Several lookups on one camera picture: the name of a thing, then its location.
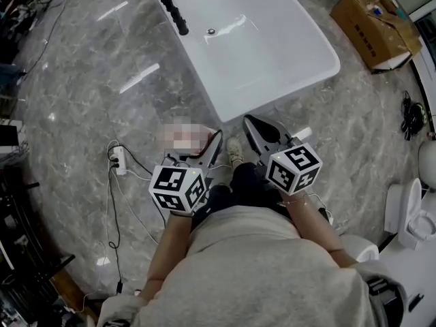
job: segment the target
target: shoe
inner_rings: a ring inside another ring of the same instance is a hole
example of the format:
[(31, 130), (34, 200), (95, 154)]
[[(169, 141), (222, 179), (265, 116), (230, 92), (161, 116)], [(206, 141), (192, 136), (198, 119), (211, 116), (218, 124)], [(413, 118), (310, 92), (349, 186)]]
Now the shoe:
[(233, 170), (244, 163), (243, 148), (237, 138), (231, 137), (227, 140), (227, 154)]

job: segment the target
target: white extension socket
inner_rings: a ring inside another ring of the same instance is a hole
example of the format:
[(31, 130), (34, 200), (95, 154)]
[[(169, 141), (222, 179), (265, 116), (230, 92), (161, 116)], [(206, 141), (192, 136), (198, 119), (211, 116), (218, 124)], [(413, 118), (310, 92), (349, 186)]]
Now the white extension socket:
[(115, 168), (116, 174), (124, 176), (127, 173), (127, 166), (125, 164), (125, 152), (122, 146), (116, 146), (112, 150), (112, 159), (117, 158), (119, 167)]

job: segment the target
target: toilet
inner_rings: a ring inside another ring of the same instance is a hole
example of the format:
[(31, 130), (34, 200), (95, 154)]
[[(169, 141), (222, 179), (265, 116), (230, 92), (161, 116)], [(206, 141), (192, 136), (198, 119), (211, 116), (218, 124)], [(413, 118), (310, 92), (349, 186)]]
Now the toilet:
[(399, 242), (410, 249), (436, 238), (436, 216), (421, 209), (421, 182), (393, 184), (386, 198), (384, 229), (398, 233)]

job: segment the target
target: beige t-shirt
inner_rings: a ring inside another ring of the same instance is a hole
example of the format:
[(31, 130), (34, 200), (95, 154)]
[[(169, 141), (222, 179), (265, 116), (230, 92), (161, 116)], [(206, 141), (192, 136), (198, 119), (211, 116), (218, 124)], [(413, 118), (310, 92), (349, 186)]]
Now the beige t-shirt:
[[(378, 269), (366, 263), (364, 276), (388, 278)], [(234, 206), (195, 230), (155, 299), (109, 298), (97, 326), (386, 326), (382, 310), (371, 305), (359, 264), (339, 268), (269, 208)]]

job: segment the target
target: marble floor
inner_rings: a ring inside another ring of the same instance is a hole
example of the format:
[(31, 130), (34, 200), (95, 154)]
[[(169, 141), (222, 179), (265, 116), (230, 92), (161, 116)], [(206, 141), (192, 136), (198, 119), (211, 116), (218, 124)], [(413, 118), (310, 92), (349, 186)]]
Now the marble floor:
[[(63, 0), (54, 0), (54, 4)], [(108, 11), (127, 1), (110, 14)], [(420, 91), (410, 66), (370, 75), (358, 53), (329, 17), (338, 0), (299, 0), (330, 40), (341, 60), (337, 76), (265, 115), (291, 132), (310, 126), (324, 167), (314, 190), (327, 203), (338, 232), (379, 243), (389, 184), (417, 176), (418, 147), (425, 131), (406, 142), (399, 130), (404, 90)], [(29, 69), (40, 55), (62, 6), (47, 11), (29, 34), (16, 63)], [(160, 68), (135, 86), (120, 89), (150, 65)], [(102, 264), (106, 242), (106, 147), (126, 144), (149, 168), (161, 161), (157, 132), (175, 116), (190, 116), (212, 128), (214, 121), (178, 40), (156, 0), (69, 0), (46, 52), (20, 85), (17, 119), (27, 124), (29, 179), (50, 235), (76, 259), (68, 271), (84, 292), (113, 294), (118, 281), (114, 251)], [(242, 127), (222, 127), (247, 149)], [(129, 167), (145, 176), (132, 160)], [(130, 206), (159, 238), (162, 219), (146, 181), (120, 178)], [(124, 292), (141, 288), (155, 244), (114, 187)], [(112, 208), (109, 237), (115, 238)]]

